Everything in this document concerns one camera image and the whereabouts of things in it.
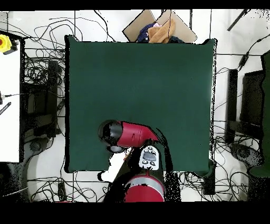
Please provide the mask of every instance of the floor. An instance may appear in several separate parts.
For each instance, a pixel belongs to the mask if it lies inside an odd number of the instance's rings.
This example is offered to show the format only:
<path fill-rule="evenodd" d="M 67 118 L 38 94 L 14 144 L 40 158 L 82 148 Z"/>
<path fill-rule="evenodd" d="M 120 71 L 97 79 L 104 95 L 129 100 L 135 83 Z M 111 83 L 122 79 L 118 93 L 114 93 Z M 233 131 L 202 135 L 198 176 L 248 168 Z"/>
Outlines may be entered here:
<path fill-rule="evenodd" d="M 127 42 L 126 37 L 123 35 L 122 30 L 141 12 L 142 10 L 126 10 L 126 11 L 100 11 L 101 16 L 107 21 L 109 34 L 116 40 L 120 42 Z M 161 10 L 151 10 L 154 17 L 160 16 Z M 174 10 L 176 14 L 189 26 L 190 24 L 190 11 L 189 10 Z M 250 46 L 259 38 L 266 36 L 268 31 L 269 16 L 268 11 L 261 10 L 251 10 L 247 15 L 239 20 L 239 22 L 232 28 L 230 32 L 227 31 L 228 27 L 236 19 L 242 10 L 193 10 L 192 11 L 192 30 L 196 33 L 198 39 L 195 43 L 203 43 L 207 38 L 216 38 L 218 40 L 217 44 L 217 57 L 216 57 L 216 69 L 217 71 L 223 67 L 226 68 L 237 68 L 238 63 L 245 54 Z M 8 13 L 8 30 L 9 31 L 19 31 L 23 30 L 25 33 L 31 36 L 41 36 L 46 30 L 46 27 L 51 24 L 52 28 L 57 27 L 58 24 L 66 24 L 53 31 L 54 37 L 59 44 L 64 44 L 65 34 L 74 34 L 80 41 L 83 36 L 83 41 L 105 41 L 107 34 L 102 29 L 105 28 L 104 22 L 94 13 L 94 11 L 36 11 L 36 12 L 9 12 Z M 0 29 L 5 29 L 3 24 L 1 24 Z M 50 39 L 49 32 L 45 32 L 43 35 L 44 39 Z M 44 41 L 43 44 L 46 47 L 52 47 L 50 42 Z M 40 44 L 33 42 L 30 39 L 26 40 L 26 48 L 40 48 Z M 247 72 L 256 71 L 262 69 L 260 55 L 265 53 L 270 49 L 270 38 L 264 39 L 260 43 L 256 43 L 250 51 L 250 57 L 246 65 L 242 68 L 238 74 L 238 93 L 242 92 L 242 78 Z M 26 53 L 33 57 L 36 54 L 34 49 L 26 49 Z M 37 51 L 38 55 L 42 55 L 42 51 Z M 228 72 L 217 74 L 216 79 L 216 94 L 215 94 L 215 107 L 226 102 L 226 91 L 227 91 L 227 75 Z M 241 97 L 237 99 L 237 119 L 239 120 L 239 109 L 241 104 Z M 214 120 L 225 120 L 225 108 L 226 106 L 220 106 L 214 114 Z M 60 116 L 64 116 L 65 111 L 62 110 Z M 59 127 L 63 134 L 65 133 L 65 123 L 64 118 L 59 117 Z M 215 134 L 222 135 L 224 130 L 224 122 L 215 122 L 214 132 L 221 133 Z M 46 181 L 50 180 L 53 182 L 57 177 L 60 176 L 60 169 L 64 160 L 64 147 L 65 138 L 63 135 L 57 135 L 54 139 L 52 147 L 42 154 L 32 158 L 29 168 L 28 168 L 28 186 L 29 194 L 33 194 L 40 188 Z M 252 146 L 257 149 L 258 146 L 253 143 Z M 226 172 L 231 175 L 233 172 L 242 171 L 246 172 L 243 163 L 234 159 L 227 151 L 217 151 L 215 154 L 215 160 L 218 162 L 219 167 L 216 168 L 216 191 L 227 190 L 228 181 L 222 180 L 226 178 Z M 97 179 L 97 172 L 78 172 L 77 174 L 68 174 L 62 170 L 62 177 L 72 186 L 74 184 L 77 186 L 73 179 L 76 176 L 76 180 L 80 188 L 85 188 L 85 196 L 90 202 L 96 202 L 97 199 L 102 197 L 106 191 L 106 186 L 108 184 L 99 182 Z M 242 174 L 236 174 L 232 177 L 235 185 L 241 186 L 242 190 L 237 194 L 238 199 L 246 200 L 245 189 L 243 185 L 248 185 L 246 176 Z M 72 187 L 66 185 L 67 194 L 72 193 Z M 52 188 L 57 192 L 57 184 L 52 184 Z M 182 201 L 205 201 L 207 200 L 230 200 L 231 195 L 229 194 L 216 194 L 213 197 L 205 196 L 202 198 L 200 196 L 200 191 L 196 191 L 194 188 L 187 187 L 185 185 L 181 186 L 181 199 Z M 45 199 L 45 195 L 39 193 L 36 195 L 35 200 Z M 86 198 L 80 196 L 77 192 L 74 193 L 74 198 L 76 201 L 86 202 Z"/>

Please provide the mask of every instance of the white desk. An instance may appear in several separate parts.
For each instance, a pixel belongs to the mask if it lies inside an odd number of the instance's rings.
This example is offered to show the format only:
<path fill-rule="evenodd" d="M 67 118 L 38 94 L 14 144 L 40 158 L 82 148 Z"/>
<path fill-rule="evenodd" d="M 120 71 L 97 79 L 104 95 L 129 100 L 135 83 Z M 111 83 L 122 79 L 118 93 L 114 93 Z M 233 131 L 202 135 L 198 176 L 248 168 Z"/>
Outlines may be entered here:
<path fill-rule="evenodd" d="M 18 50 L 0 53 L 0 91 L 2 95 L 20 93 L 20 44 Z M 19 162 L 20 96 L 3 99 L 2 109 L 11 105 L 0 115 L 0 162 Z"/>

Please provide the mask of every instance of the brown cloth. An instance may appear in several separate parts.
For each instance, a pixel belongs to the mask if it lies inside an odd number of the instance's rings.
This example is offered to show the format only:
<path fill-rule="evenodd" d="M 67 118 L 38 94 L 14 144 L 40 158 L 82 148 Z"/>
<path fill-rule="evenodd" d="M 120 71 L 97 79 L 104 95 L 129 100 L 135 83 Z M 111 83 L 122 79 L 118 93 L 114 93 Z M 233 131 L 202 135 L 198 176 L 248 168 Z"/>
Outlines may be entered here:
<path fill-rule="evenodd" d="M 149 43 L 168 43 L 169 38 L 175 31 L 175 22 L 168 20 L 162 27 L 154 26 L 148 29 Z"/>

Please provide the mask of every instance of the cardboard box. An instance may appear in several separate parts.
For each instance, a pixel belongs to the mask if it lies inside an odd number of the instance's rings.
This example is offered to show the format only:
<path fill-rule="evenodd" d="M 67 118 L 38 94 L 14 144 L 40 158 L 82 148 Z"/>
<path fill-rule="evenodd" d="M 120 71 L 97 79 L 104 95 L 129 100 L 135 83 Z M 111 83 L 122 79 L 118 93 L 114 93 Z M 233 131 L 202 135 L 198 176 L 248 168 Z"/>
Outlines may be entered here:
<path fill-rule="evenodd" d="M 181 20 L 181 18 L 171 11 L 171 18 L 176 23 L 176 28 L 173 36 L 178 37 L 185 43 L 193 43 L 196 41 L 196 34 Z M 159 25 L 164 25 L 170 19 L 170 10 L 166 10 L 156 22 Z M 150 10 L 143 10 L 124 30 L 123 34 L 130 42 L 136 42 L 137 37 L 142 28 L 146 25 L 155 22 L 155 19 Z"/>

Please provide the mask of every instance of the green tabletop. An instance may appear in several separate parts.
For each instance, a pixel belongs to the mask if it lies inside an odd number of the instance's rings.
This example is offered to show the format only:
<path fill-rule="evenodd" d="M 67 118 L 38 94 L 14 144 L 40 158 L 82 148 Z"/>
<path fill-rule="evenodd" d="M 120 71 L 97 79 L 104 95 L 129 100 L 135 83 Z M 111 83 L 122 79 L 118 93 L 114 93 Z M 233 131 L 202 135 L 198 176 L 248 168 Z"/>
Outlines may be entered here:
<path fill-rule="evenodd" d="M 69 36 L 66 42 L 67 172 L 108 170 L 110 154 L 98 138 L 99 125 L 107 119 L 158 127 L 168 140 L 175 171 L 208 172 L 215 40 L 113 43 Z"/>

